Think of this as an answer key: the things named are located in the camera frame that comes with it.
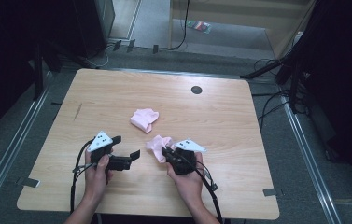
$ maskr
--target person's left hand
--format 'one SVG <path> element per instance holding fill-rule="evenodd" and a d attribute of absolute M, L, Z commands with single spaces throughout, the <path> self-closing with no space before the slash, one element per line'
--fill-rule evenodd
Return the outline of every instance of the person's left hand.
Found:
<path fill-rule="evenodd" d="M 106 191 L 106 185 L 111 180 L 113 173 L 106 167 L 109 162 L 108 155 L 104 155 L 98 162 L 97 167 L 90 167 L 85 171 L 85 194 L 84 200 L 98 204 L 101 202 Z M 85 151 L 85 164 L 91 163 L 91 153 Z"/>

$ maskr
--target gray floor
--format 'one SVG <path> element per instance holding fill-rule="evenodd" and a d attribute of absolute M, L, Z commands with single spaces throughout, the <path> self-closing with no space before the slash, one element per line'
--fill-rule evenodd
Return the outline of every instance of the gray floor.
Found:
<path fill-rule="evenodd" d="M 135 39 L 135 45 L 167 48 L 169 13 L 170 1 L 142 0 L 131 37 Z M 273 59 L 274 54 L 263 28 L 214 22 L 209 24 L 209 34 L 187 28 L 185 44 L 179 51 L 254 60 Z M 184 21 L 173 20 L 172 47 L 182 41 L 183 26 Z"/>
<path fill-rule="evenodd" d="M 165 43 L 164 40 L 167 40 L 167 35 L 159 38 L 153 32 L 150 32 L 150 35 L 146 35 L 138 31 L 138 29 L 147 30 L 138 27 L 138 24 L 141 20 L 144 20 L 141 18 L 141 15 L 144 15 L 143 9 L 152 7 L 153 2 L 157 3 L 159 1 L 142 1 L 139 12 L 140 20 L 136 21 L 133 32 L 137 46 L 141 45 L 144 47 L 143 42 L 150 46 L 152 44 Z M 246 46 L 249 51 L 253 52 L 251 55 L 255 55 L 253 57 L 235 57 L 233 51 L 229 51 L 228 55 L 226 55 L 226 48 L 217 50 L 217 52 L 221 52 L 221 55 L 212 55 L 213 51 L 210 48 L 213 46 L 203 48 L 208 49 L 206 52 L 197 52 L 193 51 L 191 47 L 193 43 L 191 42 L 188 42 L 187 47 L 190 51 L 182 49 L 180 52 L 161 51 L 158 54 L 152 54 L 152 49 L 135 48 L 130 53 L 126 52 L 126 47 L 121 47 L 118 51 L 108 49 L 108 63 L 101 69 L 127 68 L 189 72 L 210 74 L 211 77 L 238 78 L 239 75 L 254 71 L 254 63 L 257 59 L 260 59 L 260 56 L 262 58 L 273 57 L 273 55 L 262 53 L 260 48 L 256 48 L 255 45 Z M 257 43 L 257 45 L 265 49 L 267 48 L 267 41 L 262 39 L 261 44 Z M 102 53 L 92 60 L 96 63 L 104 63 L 106 55 Z M 46 101 L 21 145 L 21 150 L 7 174 L 5 182 L 0 188 L 0 223 L 60 223 L 67 218 L 67 213 L 19 210 L 16 206 L 16 201 L 21 193 L 21 187 L 17 186 L 15 181 L 19 177 L 26 177 L 30 174 L 39 150 L 59 109 L 58 105 L 53 105 L 52 103 L 60 103 L 63 100 L 78 69 L 79 67 L 75 63 L 64 59 L 62 72 L 54 74 L 55 79 L 49 88 Z M 274 84 L 274 75 L 272 74 L 265 74 L 263 77 L 250 81 L 250 86 L 253 94 L 275 93 L 278 91 L 278 87 Z M 23 115 L 27 113 L 33 94 L 34 87 L 29 89 L 0 120 L 0 160 L 12 140 L 13 134 L 17 131 Z M 269 96 L 253 97 L 258 116 L 260 116 L 268 98 Z M 268 106 L 273 107 L 280 103 L 280 99 L 275 98 Z M 298 118 L 312 148 L 317 166 L 323 174 L 335 201 L 341 220 L 344 223 L 352 223 L 352 167 L 348 164 L 327 161 L 323 144 L 317 137 L 312 121 L 305 115 L 299 115 Z M 284 109 L 277 110 L 265 117 L 262 140 L 265 145 L 274 186 L 283 192 L 283 195 L 277 197 L 280 218 L 275 221 L 246 220 L 246 223 L 328 223 Z M 125 217 L 113 218 L 113 223 L 152 223 L 144 219 L 133 222 L 130 220 L 126 221 Z M 244 220 L 235 219 L 232 220 L 232 223 L 244 223 Z"/>

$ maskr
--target crumpled pink cloth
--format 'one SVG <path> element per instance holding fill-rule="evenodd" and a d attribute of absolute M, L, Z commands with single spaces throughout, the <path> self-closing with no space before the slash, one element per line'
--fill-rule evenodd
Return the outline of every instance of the crumpled pink cloth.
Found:
<path fill-rule="evenodd" d="M 156 135 L 150 142 L 146 142 L 146 149 L 151 149 L 159 163 L 165 163 L 166 158 L 163 156 L 162 147 L 171 147 L 173 140 L 171 137 L 161 137 Z"/>
<path fill-rule="evenodd" d="M 145 133 L 152 131 L 152 123 L 159 117 L 159 112 L 151 108 L 137 109 L 130 118 L 130 122 Z"/>

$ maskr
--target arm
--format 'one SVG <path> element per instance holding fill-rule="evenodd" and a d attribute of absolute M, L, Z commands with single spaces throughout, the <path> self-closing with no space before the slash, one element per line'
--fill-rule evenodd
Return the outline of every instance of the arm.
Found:
<path fill-rule="evenodd" d="M 196 160 L 203 163 L 202 153 L 195 154 Z M 203 166 L 196 165 L 198 170 L 203 170 Z M 170 163 L 167 163 L 167 174 L 175 181 L 178 193 L 185 205 L 190 210 L 193 219 L 197 224 L 218 224 L 217 219 L 207 210 L 202 201 L 202 179 L 198 174 L 192 172 L 187 175 L 176 175 Z"/>
<path fill-rule="evenodd" d="M 94 212 L 101 202 L 106 190 L 106 184 L 112 177 L 112 172 L 105 173 L 109 158 L 104 155 L 96 169 L 88 168 L 85 171 L 85 193 L 82 201 L 65 223 L 91 223 Z M 85 164 L 91 162 L 91 153 L 85 152 Z"/>

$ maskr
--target metal rail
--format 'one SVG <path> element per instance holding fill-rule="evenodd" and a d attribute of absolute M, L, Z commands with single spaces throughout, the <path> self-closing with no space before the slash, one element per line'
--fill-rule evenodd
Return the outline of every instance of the metal rail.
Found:
<path fill-rule="evenodd" d="M 21 126 L 16 131 L 12 141 L 7 147 L 7 151 L 5 152 L 3 158 L 0 160 L 0 188 L 4 183 L 7 177 L 7 173 L 10 170 L 10 167 L 12 166 L 13 162 L 15 161 L 21 149 L 21 145 L 23 144 L 25 137 L 29 133 L 30 128 L 34 123 L 39 110 L 41 109 L 43 103 L 45 102 L 45 99 L 48 95 L 49 85 L 52 82 L 52 80 L 53 80 L 53 76 L 51 72 L 48 72 L 48 75 L 47 75 L 48 85 L 45 87 L 42 94 L 31 104 L 26 116 L 21 122 Z"/>
<path fill-rule="evenodd" d="M 286 97 L 281 97 L 281 101 L 282 103 L 285 103 L 287 101 Z M 313 185 L 315 186 L 317 196 L 320 200 L 324 214 L 330 224 L 341 224 L 342 221 L 339 217 L 338 211 L 336 210 L 335 203 L 333 202 L 327 184 L 325 183 L 321 172 L 317 167 L 316 160 L 304 136 L 303 129 L 298 120 L 298 117 L 294 113 L 292 113 L 292 110 L 288 104 L 285 104 L 285 109 L 287 117 L 289 118 L 289 123 L 292 127 L 292 131 L 294 131 L 295 138 L 301 149 L 307 170 L 309 172 L 310 177 L 312 178 Z"/>

